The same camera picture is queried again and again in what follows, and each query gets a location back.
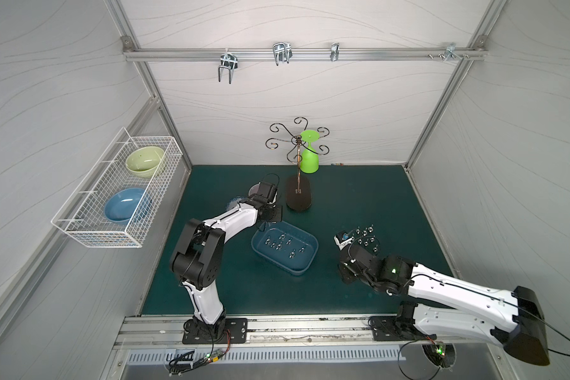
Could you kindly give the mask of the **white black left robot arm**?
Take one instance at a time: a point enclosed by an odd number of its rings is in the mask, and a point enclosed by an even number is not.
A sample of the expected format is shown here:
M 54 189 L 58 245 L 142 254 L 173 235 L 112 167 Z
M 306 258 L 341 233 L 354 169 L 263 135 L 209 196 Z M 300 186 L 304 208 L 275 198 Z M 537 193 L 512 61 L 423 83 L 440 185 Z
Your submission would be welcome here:
M 280 205 L 241 199 L 221 215 L 206 220 L 193 218 L 185 223 L 169 268 L 188 292 L 197 321 L 215 327 L 225 318 L 216 279 L 226 243 L 257 223 L 278 223 L 281 220 Z

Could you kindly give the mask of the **blue plastic storage box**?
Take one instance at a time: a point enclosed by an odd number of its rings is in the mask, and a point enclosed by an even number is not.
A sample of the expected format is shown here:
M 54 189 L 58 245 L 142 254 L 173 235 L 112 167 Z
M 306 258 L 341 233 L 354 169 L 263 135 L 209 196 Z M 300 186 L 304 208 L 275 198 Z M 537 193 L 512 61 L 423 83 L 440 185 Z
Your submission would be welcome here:
M 290 223 L 263 223 L 251 241 L 252 250 L 293 276 L 303 275 L 319 249 L 318 239 Z

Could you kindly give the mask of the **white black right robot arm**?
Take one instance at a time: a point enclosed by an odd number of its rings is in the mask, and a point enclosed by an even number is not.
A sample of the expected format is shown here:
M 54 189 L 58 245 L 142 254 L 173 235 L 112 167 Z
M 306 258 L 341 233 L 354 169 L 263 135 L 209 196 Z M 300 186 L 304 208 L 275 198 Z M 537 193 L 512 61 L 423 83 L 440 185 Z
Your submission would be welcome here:
M 544 313 L 530 288 L 487 288 L 400 256 L 378 259 L 364 252 L 343 256 L 338 270 L 346 284 L 359 280 L 379 293 L 404 296 L 395 316 L 372 318 L 380 337 L 478 340 L 526 364 L 550 364 Z

